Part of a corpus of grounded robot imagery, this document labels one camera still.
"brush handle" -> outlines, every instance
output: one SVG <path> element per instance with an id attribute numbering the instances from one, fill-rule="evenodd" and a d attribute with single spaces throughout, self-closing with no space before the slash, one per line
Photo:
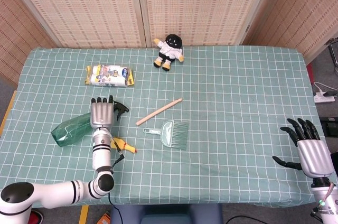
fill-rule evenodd
<path id="1" fill-rule="evenodd" d="M 152 117 L 156 116 L 157 114 L 165 111 L 166 109 L 169 109 L 170 107 L 174 106 L 175 104 L 178 104 L 179 102 L 182 101 L 182 98 L 176 100 L 176 101 L 173 101 L 169 104 L 167 104 L 166 106 L 163 106 L 161 109 L 158 109 L 157 111 L 154 111 L 153 113 L 149 114 L 148 116 L 146 116 L 145 118 L 142 118 L 140 121 L 138 121 L 136 123 L 136 125 L 141 125 L 143 124 L 144 122 L 146 122 L 147 120 L 151 119 Z"/>
<path id="2" fill-rule="evenodd" d="M 149 133 L 149 134 L 156 134 L 156 135 L 161 135 L 161 130 L 156 130 L 156 129 L 143 129 L 144 133 Z"/>

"green brush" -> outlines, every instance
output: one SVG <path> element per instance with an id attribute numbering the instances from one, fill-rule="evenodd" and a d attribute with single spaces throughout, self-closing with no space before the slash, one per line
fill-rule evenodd
<path id="1" fill-rule="evenodd" d="M 158 129 L 143 129 L 144 133 L 156 134 L 161 136 L 162 144 L 167 147 L 186 150 L 186 141 L 188 138 L 189 123 L 176 122 L 169 120 Z"/>

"yellow rubber chicken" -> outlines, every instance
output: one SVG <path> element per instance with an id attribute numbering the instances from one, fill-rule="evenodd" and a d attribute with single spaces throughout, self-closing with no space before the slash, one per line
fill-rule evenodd
<path id="1" fill-rule="evenodd" d="M 121 138 L 113 138 L 110 140 L 110 147 L 111 148 L 115 148 L 116 149 L 116 145 L 114 144 L 114 141 L 116 142 L 116 144 L 118 145 L 118 147 L 123 150 L 128 150 L 130 152 L 132 152 L 133 154 L 137 153 L 137 149 L 135 149 L 134 147 L 128 145 L 126 142 L 124 142 L 123 139 Z"/>

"brush bristles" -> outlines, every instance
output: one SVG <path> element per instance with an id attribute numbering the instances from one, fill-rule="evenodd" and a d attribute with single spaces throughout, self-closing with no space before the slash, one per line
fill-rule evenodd
<path id="1" fill-rule="evenodd" d="M 186 150 L 188 130 L 188 123 L 174 122 L 171 147 Z"/>

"green checkered tablecloth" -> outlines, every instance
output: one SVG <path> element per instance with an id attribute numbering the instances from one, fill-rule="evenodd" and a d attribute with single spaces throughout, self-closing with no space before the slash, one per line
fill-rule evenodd
<path id="1" fill-rule="evenodd" d="M 92 97 L 114 98 L 130 108 L 113 136 L 138 149 L 115 166 L 114 203 L 252 202 L 294 206 L 314 201 L 311 180 L 276 165 L 272 155 L 298 161 L 279 130 L 286 118 L 310 119 L 323 136 L 302 55 L 258 46 L 184 48 L 185 60 L 169 72 L 153 66 L 158 49 L 35 49 L 23 68 L 13 109 L 0 139 L 0 188 L 29 181 L 88 182 L 92 133 L 58 147 L 50 132 L 89 112 Z M 86 86 L 85 67 L 99 63 L 133 69 L 128 88 Z M 166 103 L 183 102 L 137 127 Z M 168 119 L 190 122 L 186 151 L 166 148 L 143 128 Z M 112 161 L 118 153 L 111 151 Z M 108 198 L 82 204 L 108 203 Z"/>

